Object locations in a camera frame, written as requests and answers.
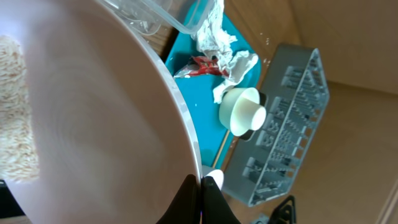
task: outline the pile of rice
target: pile of rice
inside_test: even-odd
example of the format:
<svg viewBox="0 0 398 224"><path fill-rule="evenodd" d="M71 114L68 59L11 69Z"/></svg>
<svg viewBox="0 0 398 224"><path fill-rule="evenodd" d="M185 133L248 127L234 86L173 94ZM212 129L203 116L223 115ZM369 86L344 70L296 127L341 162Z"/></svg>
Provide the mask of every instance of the pile of rice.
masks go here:
<svg viewBox="0 0 398 224"><path fill-rule="evenodd" d="M0 36L0 179L16 182L39 176L25 75L20 45Z"/></svg>

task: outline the gray crate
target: gray crate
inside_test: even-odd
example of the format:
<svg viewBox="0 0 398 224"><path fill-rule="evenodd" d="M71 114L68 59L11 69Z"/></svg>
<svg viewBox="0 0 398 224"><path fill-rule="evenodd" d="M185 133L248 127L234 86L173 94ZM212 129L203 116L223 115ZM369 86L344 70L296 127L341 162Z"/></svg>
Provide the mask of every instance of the gray crate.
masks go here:
<svg viewBox="0 0 398 224"><path fill-rule="evenodd" d="M239 140L223 186L250 207L289 192L303 162L329 100L319 50L279 45L260 92L266 122Z"/></svg>

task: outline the blue cutting board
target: blue cutting board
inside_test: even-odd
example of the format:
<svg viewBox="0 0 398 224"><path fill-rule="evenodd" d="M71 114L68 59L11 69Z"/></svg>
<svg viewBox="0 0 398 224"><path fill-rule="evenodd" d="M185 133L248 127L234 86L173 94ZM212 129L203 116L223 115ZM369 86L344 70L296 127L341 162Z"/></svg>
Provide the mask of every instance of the blue cutting board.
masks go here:
<svg viewBox="0 0 398 224"><path fill-rule="evenodd" d="M224 15L223 18L223 29L226 30L227 33L235 35L238 39L238 41L231 44L234 54L240 50L248 50L250 53L254 53L253 49L226 15ZM190 35L179 33L165 64L170 73L174 75L188 63L191 56L199 55L203 54L196 51L196 43L191 39ZM259 60L237 87L255 87L260 74L261 62ZM206 166L211 166L213 164L218 149L227 132L227 129L218 119L218 110L220 106L213 103L213 89L223 82L223 80L223 78L214 75L177 78L175 80L187 103L197 132L201 163ZM233 135L229 134L216 168L219 169L221 167L232 140Z"/></svg>

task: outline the brown tabletop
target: brown tabletop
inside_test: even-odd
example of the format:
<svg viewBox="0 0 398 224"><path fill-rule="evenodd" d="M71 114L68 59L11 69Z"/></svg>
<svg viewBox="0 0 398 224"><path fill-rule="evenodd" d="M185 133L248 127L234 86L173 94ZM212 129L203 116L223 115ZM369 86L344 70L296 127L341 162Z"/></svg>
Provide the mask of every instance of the brown tabletop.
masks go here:
<svg viewBox="0 0 398 224"><path fill-rule="evenodd" d="M226 0L225 13L259 55L260 60L263 62L266 59L262 65L259 85L264 80L268 62L279 43L301 44L299 30L289 0ZM156 34L145 38L165 60L177 34L177 30L169 25L164 25ZM228 166L233 149L234 144L230 145L222 165L223 170ZM281 199L273 200L249 208L228 195L225 195L225 198L242 223L250 223L257 219L260 213L270 215L273 208L281 201Z"/></svg>

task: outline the transparent plastic box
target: transparent plastic box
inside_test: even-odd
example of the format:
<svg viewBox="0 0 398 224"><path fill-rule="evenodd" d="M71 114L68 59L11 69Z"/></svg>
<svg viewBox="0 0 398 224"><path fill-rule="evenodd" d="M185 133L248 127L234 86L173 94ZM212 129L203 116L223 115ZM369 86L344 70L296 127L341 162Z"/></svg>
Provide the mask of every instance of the transparent plastic box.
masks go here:
<svg viewBox="0 0 398 224"><path fill-rule="evenodd" d="M141 1L184 34L196 33L215 3L214 0L171 0L168 5L164 0Z"/></svg>

